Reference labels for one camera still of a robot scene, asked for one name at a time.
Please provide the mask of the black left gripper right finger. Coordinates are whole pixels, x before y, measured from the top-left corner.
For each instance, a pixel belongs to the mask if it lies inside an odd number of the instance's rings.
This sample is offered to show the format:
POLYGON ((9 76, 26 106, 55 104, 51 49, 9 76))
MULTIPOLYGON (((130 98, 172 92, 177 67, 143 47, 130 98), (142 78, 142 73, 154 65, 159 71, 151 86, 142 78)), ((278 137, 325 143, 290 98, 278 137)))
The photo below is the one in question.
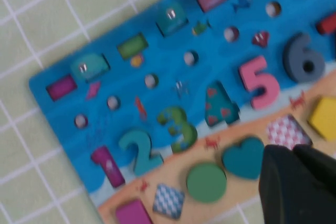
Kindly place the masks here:
POLYGON ((293 153, 304 166, 320 181, 335 181, 335 159, 311 147, 296 145, 293 153))

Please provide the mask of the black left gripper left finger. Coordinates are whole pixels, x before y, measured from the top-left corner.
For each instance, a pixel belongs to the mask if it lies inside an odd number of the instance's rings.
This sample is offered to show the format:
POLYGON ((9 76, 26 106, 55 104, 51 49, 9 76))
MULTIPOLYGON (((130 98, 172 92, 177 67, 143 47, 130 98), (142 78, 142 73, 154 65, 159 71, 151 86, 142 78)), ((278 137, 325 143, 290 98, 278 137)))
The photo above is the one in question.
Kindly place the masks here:
POLYGON ((335 181, 320 181, 293 153, 267 145, 259 180, 265 223, 335 223, 335 181))

